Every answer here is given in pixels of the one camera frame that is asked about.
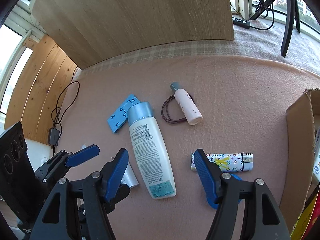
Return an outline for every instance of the black speaker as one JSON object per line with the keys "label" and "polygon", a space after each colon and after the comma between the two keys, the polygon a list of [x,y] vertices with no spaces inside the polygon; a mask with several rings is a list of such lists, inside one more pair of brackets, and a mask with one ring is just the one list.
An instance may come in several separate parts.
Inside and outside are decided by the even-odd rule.
{"label": "black speaker", "polygon": [[27,155],[21,122],[0,136],[0,195],[23,222],[33,220],[41,204],[40,182]]}

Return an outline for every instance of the pink felt mat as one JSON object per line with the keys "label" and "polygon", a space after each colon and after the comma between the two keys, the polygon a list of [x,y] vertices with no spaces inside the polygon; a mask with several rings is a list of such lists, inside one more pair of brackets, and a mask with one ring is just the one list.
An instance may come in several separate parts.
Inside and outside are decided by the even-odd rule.
{"label": "pink felt mat", "polygon": [[[178,81],[195,99],[204,119],[195,126],[171,125],[161,118],[161,106]],[[120,148],[140,185],[108,215],[119,240],[205,239],[215,211],[207,204],[198,174],[190,170],[191,153],[252,152],[253,171],[238,173],[248,181],[263,178],[280,203],[288,158],[285,111],[305,90],[320,87],[320,77],[284,63],[239,56],[195,56],[126,64],[79,80],[80,92],[63,119],[57,150],[76,152],[97,144],[100,155],[76,168],[69,180],[83,179],[111,161]],[[75,87],[68,89],[65,109]],[[134,158],[129,126],[113,134],[107,119],[129,94],[148,101],[162,132],[176,183],[173,198],[153,200]],[[182,117],[176,102],[172,117]],[[244,201],[239,205],[234,239],[239,238]]]}

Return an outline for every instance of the wooden panel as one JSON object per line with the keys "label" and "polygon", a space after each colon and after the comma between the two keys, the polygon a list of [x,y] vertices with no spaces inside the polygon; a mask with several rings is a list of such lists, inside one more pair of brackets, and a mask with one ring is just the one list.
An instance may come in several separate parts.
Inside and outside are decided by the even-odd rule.
{"label": "wooden panel", "polygon": [[36,138],[37,126],[45,98],[66,56],[63,50],[58,45],[55,45],[36,77],[21,121],[24,136],[28,139],[35,140]]}
{"label": "wooden panel", "polygon": [[[66,57],[63,61],[45,99],[36,131],[36,141],[48,144],[49,129],[52,127],[51,112],[56,107],[58,96],[71,82],[72,74],[76,67],[76,64],[69,57]],[[61,106],[64,96],[65,93],[61,95],[58,106]]]}
{"label": "wooden panel", "polygon": [[4,122],[5,129],[9,128],[17,121],[21,121],[23,109],[34,80],[37,77],[43,62],[55,44],[56,43],[48,35],[45,35],[34,48],[33,53],[23,68],[18,82],[12,92]]}
{"label": "wooden panel", "polygon": [[36,0],[32,14],[81,69],[157,44],[233,39],[229,0]]}

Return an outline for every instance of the black remote control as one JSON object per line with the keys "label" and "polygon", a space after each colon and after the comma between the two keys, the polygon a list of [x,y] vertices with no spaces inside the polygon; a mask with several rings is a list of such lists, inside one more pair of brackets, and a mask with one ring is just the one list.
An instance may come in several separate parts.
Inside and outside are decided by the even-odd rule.
{"label": "black remote control", "polygon": [[246,28],[246,29],[250,29],[250,22],[245,21],[245,20],[241,20],[241,19],[237,19],[237,18],[232,18],[233,24],[234,25],[238,25],[240,27]]}

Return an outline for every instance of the blue bottle cap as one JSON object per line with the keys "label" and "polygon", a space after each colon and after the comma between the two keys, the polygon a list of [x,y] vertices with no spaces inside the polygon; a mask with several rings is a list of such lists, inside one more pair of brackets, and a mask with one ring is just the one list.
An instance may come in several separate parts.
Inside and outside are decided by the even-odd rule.
{"label": "blue bottle cap", "polygon": [[129,126],[146,117],[153,117],[153,111],[149,102],[137,103],[128,110]]}
{"label": "blue bottle cap", "polygon": [[181,86],[179,85],[178,82],[173,82],[173,83],[171,83],[170,87],[171,87],[171,90],[172,90],[173,92],[175,92],[175,91],[177,91],[178,89],[181,88]]}

